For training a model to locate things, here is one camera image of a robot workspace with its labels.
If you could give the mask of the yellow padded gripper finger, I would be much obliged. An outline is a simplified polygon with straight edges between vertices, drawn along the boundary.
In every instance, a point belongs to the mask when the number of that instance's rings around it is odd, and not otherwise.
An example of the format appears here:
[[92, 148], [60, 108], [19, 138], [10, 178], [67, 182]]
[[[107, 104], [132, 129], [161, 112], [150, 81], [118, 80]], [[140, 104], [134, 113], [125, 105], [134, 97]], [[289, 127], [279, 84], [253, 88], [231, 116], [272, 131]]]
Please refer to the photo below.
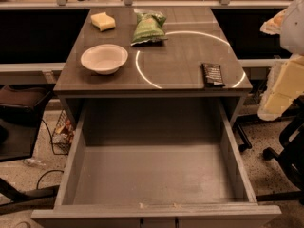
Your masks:
[[275, 35], [281, 32], [281, 25], [285, 16], [286, 10], [280, 11], [273, 18], [264, 22], [260, 27], [260, 31], [266, 34]]
[[257, 111], [258, 117], [264, 121], [281, 117], [303, 93], [304, 56], [293, 55], [284, 64], [272, 67]]

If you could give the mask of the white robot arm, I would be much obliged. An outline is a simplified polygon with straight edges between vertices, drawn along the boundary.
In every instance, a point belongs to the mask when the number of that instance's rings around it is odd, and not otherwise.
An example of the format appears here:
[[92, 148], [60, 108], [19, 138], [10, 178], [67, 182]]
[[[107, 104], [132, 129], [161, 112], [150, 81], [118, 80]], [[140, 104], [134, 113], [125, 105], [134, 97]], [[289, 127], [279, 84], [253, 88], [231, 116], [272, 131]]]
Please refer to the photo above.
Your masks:
[[280, 46], [292, 53], [288, 61], [271, 68], [267, 89], [260, 101], [258, 117], [273, 121], [304, 93], [304, 0], [293, 0], [260, 30], [278, 33]]

